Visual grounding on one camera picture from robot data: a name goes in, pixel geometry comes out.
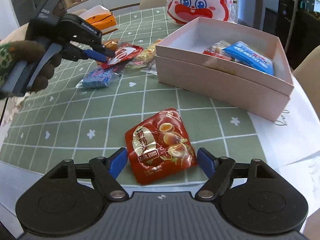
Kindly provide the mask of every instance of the black cable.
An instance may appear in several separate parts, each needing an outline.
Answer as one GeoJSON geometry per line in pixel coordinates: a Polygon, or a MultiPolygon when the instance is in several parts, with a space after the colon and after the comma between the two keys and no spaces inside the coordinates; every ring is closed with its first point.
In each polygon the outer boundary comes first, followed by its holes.
{"type": "Polygon", "coordinates": [[[4,112],[5,112],[5,108],[7,107],[8,100],[9,100],[9,98],[7,98],[5,100],[5,103],[4,103],[4,108],[3,108],[1,119],[0,119],[0,125],[2,124],[2,120],[3,120],[3,117],[4,117],[4,112]]]}

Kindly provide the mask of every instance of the blue cartoon eye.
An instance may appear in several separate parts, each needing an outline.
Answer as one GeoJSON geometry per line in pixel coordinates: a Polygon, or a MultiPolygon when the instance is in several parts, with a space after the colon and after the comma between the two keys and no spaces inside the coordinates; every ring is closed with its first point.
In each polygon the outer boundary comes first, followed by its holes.
{"type": "Polygon", "coordinates": [[[185,5],[187,7],[190,7],[191,6],[191,0],[180,0],[180,3],[182,5],[185,5]]]}
{"type": "Polygon", "coordinates": [[[205,0],[196,0],[195,6],[197,9],[207,8],[207,2],[205,0]]]}

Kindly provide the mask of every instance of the blue snack packet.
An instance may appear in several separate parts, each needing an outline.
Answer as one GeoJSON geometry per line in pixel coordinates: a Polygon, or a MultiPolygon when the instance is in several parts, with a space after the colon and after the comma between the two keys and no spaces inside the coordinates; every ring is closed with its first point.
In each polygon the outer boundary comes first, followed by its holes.
{"type": "Polygon", "coordinates": [[[113,68],[96,68],[85,76],[82,86],[84,88],[108,87],[114,75],[113,68]]]}
{"type": "Polygon", "coordinates": [[[258,52],[250,49],[246,44],[242,41],[238,41],[235,44],[223,49],[226,53],[228,53],[231,57],[239,60],[240,62],[248,65],[250,67],[255,68],[256,70],[260,70],[264,73],[273,76],[273,64],[272,61],[259,54],[258,52]]]}

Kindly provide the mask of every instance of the red and white cartoon pillow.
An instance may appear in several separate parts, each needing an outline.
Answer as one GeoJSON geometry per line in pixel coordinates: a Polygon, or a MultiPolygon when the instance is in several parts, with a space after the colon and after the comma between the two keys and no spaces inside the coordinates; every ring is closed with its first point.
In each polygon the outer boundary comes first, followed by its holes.
{"type": "Polygon", "coordinates": [[[232,0],[170,0],[168,14],[179,24],[198,17],[232,21],[232,0]]]}

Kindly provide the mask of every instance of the metal screw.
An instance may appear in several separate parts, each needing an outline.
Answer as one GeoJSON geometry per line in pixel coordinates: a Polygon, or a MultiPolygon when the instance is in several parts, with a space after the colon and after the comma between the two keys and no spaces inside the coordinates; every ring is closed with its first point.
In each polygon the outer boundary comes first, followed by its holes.
{"type": "Polygon", "coordinates": [[[199,193],[198,193],[198,196],[200,198],[212,198],[213,197],[213,192],[210,191],[210,190],[201,190],[199,193]]]}
{"type": "Polygon", "coordinates": [[[125,192],[122,190],[114,190],[110,193],[110,196],[115,199],[124,198],[125,192]]]}

